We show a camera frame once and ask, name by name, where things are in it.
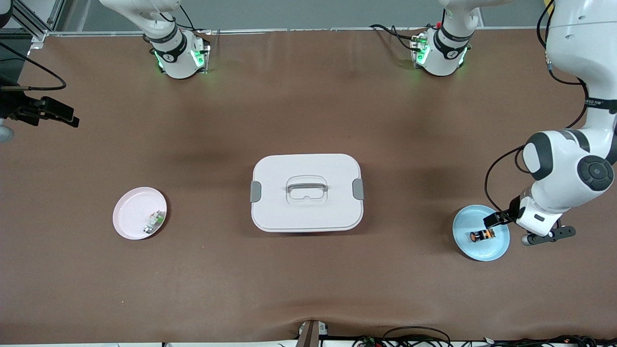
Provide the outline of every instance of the black circular joint cap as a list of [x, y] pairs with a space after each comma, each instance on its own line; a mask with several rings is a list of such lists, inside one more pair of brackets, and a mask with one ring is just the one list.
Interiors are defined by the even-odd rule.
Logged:
[[578, 175], [593, 191], [608, 189], [615, 177], [613, 167], [606, 159], [598, 156], [583, 157], [578, 163]]

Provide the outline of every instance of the white plate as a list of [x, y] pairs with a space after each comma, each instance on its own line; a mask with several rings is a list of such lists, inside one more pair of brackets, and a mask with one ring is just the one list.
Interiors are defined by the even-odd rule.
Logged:
[[144, 231], [150, 215], [157, 211], [164, 212], [167, 217], [167, 202], [163, 194], [146, 186], [135, 188], [118, 200], [114, 209], [114, 228], [120, 236], [129, 240], [147, 238], [162, 226], [161, 224], [151, 234]]

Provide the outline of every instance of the black and orange battery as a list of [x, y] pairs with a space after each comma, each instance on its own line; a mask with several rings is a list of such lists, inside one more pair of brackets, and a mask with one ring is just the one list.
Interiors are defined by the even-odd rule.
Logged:
[[492, 229], [480, 230], [479, 232], [469, 233], [469, 238], [471, 238], [472, 242], [488, 240], [493, 237], [495, 237], [495, 232]]

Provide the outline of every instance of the small clear plastic object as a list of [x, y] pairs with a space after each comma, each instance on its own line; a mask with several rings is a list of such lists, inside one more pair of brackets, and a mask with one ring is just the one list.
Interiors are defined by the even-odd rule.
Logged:
[[144, 227], [144, 233], [151, 234], [154, 233], [163, 221], [165, 220], [165, 213], [163, 211], [156, 211], [151, 214], [148, 218], [148, 224]]

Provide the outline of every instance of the white plastic container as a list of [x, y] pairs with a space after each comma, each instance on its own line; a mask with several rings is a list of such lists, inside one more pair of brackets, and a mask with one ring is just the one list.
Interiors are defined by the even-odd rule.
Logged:
[[336, 232], [364, 213], [360, 166], [346, 154], [294, 154], [260, 160], [251, 182], [251, 215], [265, 232]]

